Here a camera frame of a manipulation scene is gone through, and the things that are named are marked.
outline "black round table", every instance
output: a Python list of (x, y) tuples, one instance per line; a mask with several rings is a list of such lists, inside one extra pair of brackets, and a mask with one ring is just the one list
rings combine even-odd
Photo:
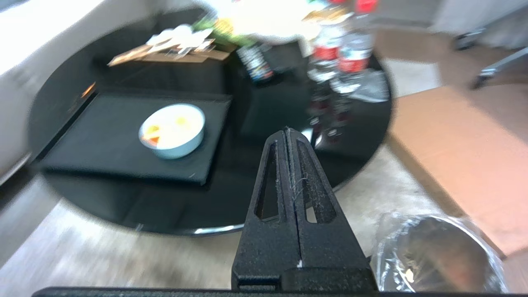
[[(297, 43), (274, 47), (285, 71), (263, 86), (251, 83), (235, 53), (225, 61), (134, 61), (106, 66), (115, 55), (143, 44), (151, 35), (193, 23), (201, 14), (190, 10), (153, 16), (107, 34), (68, 58), (36, 96), (29, 116), (29, 143), (32, 165), (40, 169), (39, 162), (82, 114), (87, 90), (95, 94), (107, 89), (228, 94), (232, 102), (207, 182), (185, 185), (42, 171), (59, 194), (99, 218), (137, 230), (174, 235), (221, 233), (243, 226), (264, 142), (285, 126), (312, 138), (333, 187), (356, 175), (372, 157), (386, 134), (392, 100), (353, 101), (345, 119), (326, 116), (320, 112), (325, 108), (314, 107), (310, 101), (306, 59)], [(375, 56), (370, 67), (382, 70)], [(276, 203), (266, 205), (265, 217), (276, 215)]]

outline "small bottle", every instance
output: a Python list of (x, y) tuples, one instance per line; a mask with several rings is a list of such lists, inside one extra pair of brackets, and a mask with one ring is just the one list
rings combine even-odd
[[(326, 9), (336, 9), (344, 2), (345, 0), (330, 0)], [(337, 74), (337, 51), (345, 31), (342, 23), (321, 21), (319, 25), (321, 32), (314, 40), (314, 53), (308, 63), (308, 77), (313, 81), (322, 82)]]
[(374, 47), (372, 13), (377, 0), (356, 0), (352, 30), (342, 38), (338, 51), (337, 75), (330, 81), (331, 88), (338, 94), (356, 91), (364, 77), (364, 70)]

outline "plastic liner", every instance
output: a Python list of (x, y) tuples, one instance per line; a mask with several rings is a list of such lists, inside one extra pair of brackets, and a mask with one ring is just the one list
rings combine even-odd
[(502, 262), (467, 219), (385, 215), (371, 266), (380, 291), (507, 293)]

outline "floor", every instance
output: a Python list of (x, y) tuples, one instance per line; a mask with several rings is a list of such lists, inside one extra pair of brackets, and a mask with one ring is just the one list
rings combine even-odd
[[(449, 73), (458, 73), (450, 67), (462, 58), (446, 54), (445, 36), (378, 35), (376, 50), (397, 96), (436, 88), (454, 79)], [(386, 145), (336, 196), (367, 255), (383, 214), (441, 212)], [(11, 297), (52, 285), (226, 289), (240, 233), (210, 238), (136, 233), (76, 209), (36, 176), (0, 214), (0, 238), (10, 239), (0, 250), (0, 297)]]

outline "cardboard box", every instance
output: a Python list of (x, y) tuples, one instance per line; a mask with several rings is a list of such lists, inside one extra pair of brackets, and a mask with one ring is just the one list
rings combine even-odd
[(441, 87), (397, 100), (389, 142), (447, 214), (471, 217), (502, 257), (527, 252), (528, 145), (519, 137)]

